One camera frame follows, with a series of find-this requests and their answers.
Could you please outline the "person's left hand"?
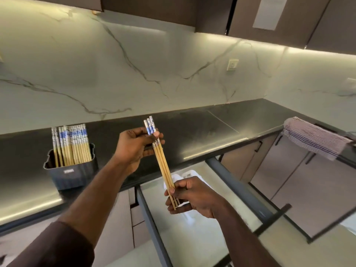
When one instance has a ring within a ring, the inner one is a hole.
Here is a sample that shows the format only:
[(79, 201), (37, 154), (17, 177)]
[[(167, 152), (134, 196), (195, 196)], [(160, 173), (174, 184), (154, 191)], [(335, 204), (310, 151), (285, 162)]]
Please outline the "person's left hand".
[(124, 176), (129, 176), (135, 172), (142, 158), (154, 155), (152, 143), (157, 139), (150, 137), (139, 137), (132, 139), (127, 136), (126, 131), (119, 135), (114, 160), (124, 165)]

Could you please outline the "person's right hand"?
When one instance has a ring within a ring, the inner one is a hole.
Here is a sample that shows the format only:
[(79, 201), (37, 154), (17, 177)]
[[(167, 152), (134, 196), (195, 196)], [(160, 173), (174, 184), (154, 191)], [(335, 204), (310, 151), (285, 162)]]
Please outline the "person's right hand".
[(196, 210), (207, 218), (215, 219), (214, 212), (224, 203), (225, 199), (197, 176), (195, 176), (193, 189), (194, 197), (175, 197), (183, 202), (183, 205), (177, 207), (176, 210), (173, 209), (170, 198), (167, 198), (167, 210), (172, 215)]

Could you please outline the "bamboo chopstick blue patterned end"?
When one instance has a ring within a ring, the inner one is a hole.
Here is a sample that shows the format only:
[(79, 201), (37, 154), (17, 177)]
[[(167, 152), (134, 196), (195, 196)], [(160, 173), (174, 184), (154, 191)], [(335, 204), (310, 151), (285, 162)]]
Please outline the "bamboo chopstick blue patterned end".
[[(149, 116), (149, 118), (147, 118), (144, 121), (144, 124), (146, 126), (146, 129), (149, 129), (149, 132), (151, 134), (153, 134), (155, 131), (157, 131), (152, 116)], [(166, 158), (164, 156), (162, 144), (161, 144), (159, 139), (154, 141), (153, 149), (154, 149), (154, 153), (156, 155), (156, 158), (157, 158), (157, 161), (158, 161), (158, 164), (159, 164), (159, 168), (161, 170), (161, 173), (162, 173), (162, 176), (163, 176), (163, 180), (164, 180), (164, 183), (166, 185), (166, 190), (167, 190), (168, 195), (170, 197), (172, 206), (173, 206), (174, 210), (176, 210), (176, 208), (180, 204), (180, 201), (178, 199), (176, 199), (175, 197), (173, 197), (169, 192), (169, 188), (174, 187), (174, 184), (173, 184), (173, 180), (172, 180), (172, 176), (171, 176), (170, 170), (168, 168), (167, 160), (166, 160)]]
[[(153, 149), (154, 149), (154, 153), (155, 153), (155, 156), (156, 156), (160, 171), (162, 173), (162, 177), (163, 177), (164, 183), (166, 185), (166, 190), (168, 192), (169, 183), (168, 183), (168, 180), (167, 180), (167, 174), (166, 174), (165, 167), (162, 164), (161, 153), (158, 150), (158, 142), (157, 142), (157, 140), (152, 143), (152, 146), (153, 146)], [(169, 198), (171, 200), (171, 204), (173, 206), (173, 209), (176, 210), (176, 206), (177, 205), (176, 205), (176, 201), (174, 200), (174, 197), (172, 197), (169, 192), (168, 192), (168, 196), (169, 196)]]
[[(153, 120), (153, 117), (149, 116), (149, 119), (147, 119), (147, 121), (149, 123), (149, 127), (152, 128), (152, 130), (154, 132), (157, 131), (155, 123), (154, 123), (154, 120)], [(167, 180), (168, 180), (168, 183), (169, 183), (169, 188), (172, 188), (174, 186), (174, 183), (173, 183), (173, 179), (172, 179), (172, 176), (171, 176), (168, 164), (167, 164), (167, 160), (166, 160), (164, 152), (163, 152), (163, 147), (162, 147), (162, 144), (160, 142), (160, 139), (157, 139), (157, 142), (158, 142), (158, 150), (161, 153), (162, 164), (163, 164), (163, 166), (165, 167), (165, 170), (166, 170)], [(176, 201), (176, 205), (177, 205), (176, 208), (177, 208), (178, 205), (180, 204), (180, 201), (175, 197), (174, 197), (174, 200)]]

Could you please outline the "person's right forearm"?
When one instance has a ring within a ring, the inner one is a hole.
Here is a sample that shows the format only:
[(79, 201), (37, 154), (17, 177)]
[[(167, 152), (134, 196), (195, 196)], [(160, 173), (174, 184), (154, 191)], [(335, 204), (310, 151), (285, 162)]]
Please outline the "person's right forearm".
[(220, 225), (234, 267), (281, 267), (226, 200), (212, 208), (212, 213)]

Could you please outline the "person's left forearm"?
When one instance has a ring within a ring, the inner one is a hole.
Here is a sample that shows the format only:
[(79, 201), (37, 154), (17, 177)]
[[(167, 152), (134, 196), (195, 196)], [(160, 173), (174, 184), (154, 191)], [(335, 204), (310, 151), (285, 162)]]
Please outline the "person's left forearm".
[(84, 236), (93, 248), (100, 239), (117, 194), (127, 177), (130, 163), (127, 157), (112, 157), (59, 218), (60, 222)]

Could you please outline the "open grey drawer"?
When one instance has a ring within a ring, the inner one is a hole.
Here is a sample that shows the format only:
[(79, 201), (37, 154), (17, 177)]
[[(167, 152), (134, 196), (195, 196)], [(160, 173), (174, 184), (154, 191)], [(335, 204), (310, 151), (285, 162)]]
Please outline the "open grey drawer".
[[(182, 177), (198, 175), (222, 195), (256, 236), (260, 236), (290, 208), (286, 204), (272, 213), (216, 158), (176, 171)], [(137, 187), (137, 199), (162, 267), (233, 267), (216, 220), (197, 211), (170, 215), (162, 176)]]

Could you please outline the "beige lower cabinet door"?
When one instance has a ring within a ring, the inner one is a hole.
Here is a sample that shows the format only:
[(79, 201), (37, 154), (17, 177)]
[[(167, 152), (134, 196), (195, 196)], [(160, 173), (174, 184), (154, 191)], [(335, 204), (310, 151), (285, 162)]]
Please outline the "beige lower cabinet door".
[(248, 184), (256, 174), (278, 135), (273, 134), (259, 140), (263, 141), (263, 145), (257, 153), (254, 150), (257, 148), (259, 141), (223, 154), (220, 162), (229, 170), (234, 179)]
[(308, 243), (356, 212), (356, 164), (316, 155), (305, 165), (311, 153), (283, 136), (249, 182), (276, 209), (291, 205), (287, 219)]

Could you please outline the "beige lower drawer fronts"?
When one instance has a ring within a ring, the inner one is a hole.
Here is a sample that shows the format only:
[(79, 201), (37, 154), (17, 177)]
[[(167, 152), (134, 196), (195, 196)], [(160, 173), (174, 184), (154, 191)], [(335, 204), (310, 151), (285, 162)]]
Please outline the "beige lower drawer fronts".
[(95, 248), (92, 267), (105, 267), (151, 239), (136, 189), (120, 192)]

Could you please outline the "bunch of bamboo chopsticks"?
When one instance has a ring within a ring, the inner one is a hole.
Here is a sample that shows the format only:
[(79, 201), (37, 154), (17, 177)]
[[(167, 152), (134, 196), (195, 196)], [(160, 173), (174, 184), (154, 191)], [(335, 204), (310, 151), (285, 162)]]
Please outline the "bunch of bamboo chopsticks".
[(48, 168), (74, 166), (95, 158), (94, 145), (89, 142), (86, 124), (52, 127), (51, 137)]

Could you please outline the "grey plastic chopstick holder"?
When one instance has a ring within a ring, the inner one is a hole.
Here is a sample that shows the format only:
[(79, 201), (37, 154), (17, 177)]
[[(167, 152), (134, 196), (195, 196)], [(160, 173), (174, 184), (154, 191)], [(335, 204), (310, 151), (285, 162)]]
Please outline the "grey plastic chopstick holder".
[(99, 171), (95, 154), (95, 145), (89, 144), (92, 160), (72, 166), (55, 167), (54, 152), (51, 149), (47, 153), (47, 160), (43, 168), (51, 178), (57, 190), (67, 190), (88, 185)]

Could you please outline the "dark brown upper cabinet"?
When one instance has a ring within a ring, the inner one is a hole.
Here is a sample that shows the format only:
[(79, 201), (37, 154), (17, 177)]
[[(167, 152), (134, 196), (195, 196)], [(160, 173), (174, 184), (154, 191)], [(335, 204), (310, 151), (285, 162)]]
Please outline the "dark brown upper cabinet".
[(229, 36), (304, 48), (330, 0), (237, 0)]
[(37, 0), (103, 12), (101, 0)]
[(104, 10), (227, 35), (237, 0), (101, 0)]
[(356, 55), (356, 0), (330, 0), (306, 49)]

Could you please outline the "striped white kitchen towel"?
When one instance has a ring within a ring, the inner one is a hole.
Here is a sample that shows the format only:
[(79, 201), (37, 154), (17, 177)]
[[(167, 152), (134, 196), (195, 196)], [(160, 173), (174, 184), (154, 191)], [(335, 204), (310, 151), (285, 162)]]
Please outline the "striped white kitchen towel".
[(327, 131), (298, 117), (288, 118), (283, 123), (282, 134), (297, 146), (320, 155), (330, 161), (343, 152), (352, 140)]

